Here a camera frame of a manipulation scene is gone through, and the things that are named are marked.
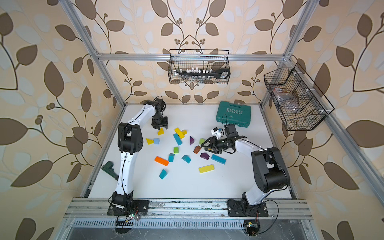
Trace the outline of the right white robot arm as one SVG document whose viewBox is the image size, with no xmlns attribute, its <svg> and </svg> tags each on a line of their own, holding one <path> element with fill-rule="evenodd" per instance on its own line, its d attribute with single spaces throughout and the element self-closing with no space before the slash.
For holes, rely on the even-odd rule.
<svg viewBox="0 0 384 240">
<path fill-rule="evenodd" d="M 213 136 L 200 144 L 207 152 L 216 155 L 232 149 L 233 153 L 242 153 L 252 160 L 255 183 L 239 201 L 227 201 L 229 217 L 267 217 L 267 197 L 284 191 L 291 183 L 280 150 L 276 147 L 264 149 L 250 142 L 238 134 L 234 124 L 214 128 L 211 133 Z"/>
</svg>

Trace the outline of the yellow triangle block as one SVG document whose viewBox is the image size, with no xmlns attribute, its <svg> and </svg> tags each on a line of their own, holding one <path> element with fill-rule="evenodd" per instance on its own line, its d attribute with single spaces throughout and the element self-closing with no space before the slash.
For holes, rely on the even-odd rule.
<svg viewBox="0 0 384 240">
<path fill-rule="evenodd" d="M 154 144 L 154 140 L 152 140 L 152 139 L 146 139 L 147 140 L 147 144 L 148 145 L 152 145 L 152 144 Z"/>
<path fill-rule="evenodd" d="M 164 132 L 164 129 L 161 128 L 161 129 L 158 131 L 158 136 L 163 135 L 164 133 L 165 133 L 165 132 Z"/>
</svg>

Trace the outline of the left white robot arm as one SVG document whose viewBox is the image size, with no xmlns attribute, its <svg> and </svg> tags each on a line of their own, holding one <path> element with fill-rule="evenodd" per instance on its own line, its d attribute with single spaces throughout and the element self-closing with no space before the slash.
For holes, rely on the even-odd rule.
<svg viewBox="0 0 384 240">
<path fill-rule="evenodd" d="M 121 167 L 117 186 L 110 200 L 109 216 L 127 216 L 135 210 L 133 178 L 137 157 L 144 145 L 141 127 L 151 120 L 154 129 L 167 129 L 168 118 L 164 116 L 165 109 L 166 103 L 161 98 L 146 100 L 131 120 L 119 124 L 117 144 L 121 153 Z"/>
</svg>

